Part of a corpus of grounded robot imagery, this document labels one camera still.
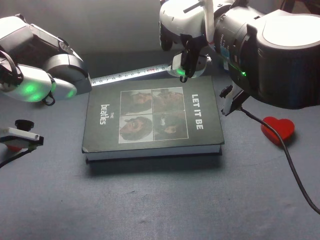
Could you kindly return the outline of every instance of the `photo grid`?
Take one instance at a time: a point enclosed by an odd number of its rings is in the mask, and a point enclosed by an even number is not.
[[[187,138],[182,87],[121,91],[119,144]]]

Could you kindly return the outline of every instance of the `book cover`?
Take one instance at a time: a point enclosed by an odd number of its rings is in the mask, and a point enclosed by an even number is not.
[[[150,150],[223,143],[209,76],[186,83],[177,78],[114,82],[90,92],[82,144],[87,156],[106,153],[110,158],[108,153],[122,152],[123,157],[127,151],[128,158],[134,157],[130,150],[156,156]]]

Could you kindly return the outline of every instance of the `table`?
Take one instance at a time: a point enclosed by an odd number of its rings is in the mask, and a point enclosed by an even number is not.
[[[219,95],[231,81],[214,72]],[[0,169],[0,239],[319,239],[320,216],[303,198],[285,154],[244,113],[220,116],[222,156],[86,165],[81,146],[87,101],[83,94],[46,107],[0,95],[2,127],[24,118],[44,136],[44,146]],[[223,100],[217,103],[221,109]],[[320,108],[286,110],[253,98],[243,108],[295,123],[289,151],[319,206]]]

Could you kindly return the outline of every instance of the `red object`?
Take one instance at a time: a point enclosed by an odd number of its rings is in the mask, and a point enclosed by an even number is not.
[[[7,145],[7,148],[8,148],[10,151],[15,152],[15,153],[20,152],[20,150],[22,149],[22,148],[20,148],[20,147],[10,146],[10,145]]]
[[[267,116],[263,121],[276,130],[284,142],[288,140],[295,131],[295,124],[289,119],[276,119],[273,116]],[[265,126],[261,125],[261,131],[275,145],[281,144],[277,136]]]

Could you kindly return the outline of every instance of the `white measuring tape blade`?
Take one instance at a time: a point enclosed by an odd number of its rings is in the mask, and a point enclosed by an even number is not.
[[[116,73],[113,75],[96,77],[91,79],[91,85],[94,87],[102,84],[110,84],[114,82],[141,77],[141,76],[146,76],[150,74],[161,73],[161,72],[167,71],[169,66],[170,66],[169,64],[160,64],[160,65],[145,67],[137,70]]]

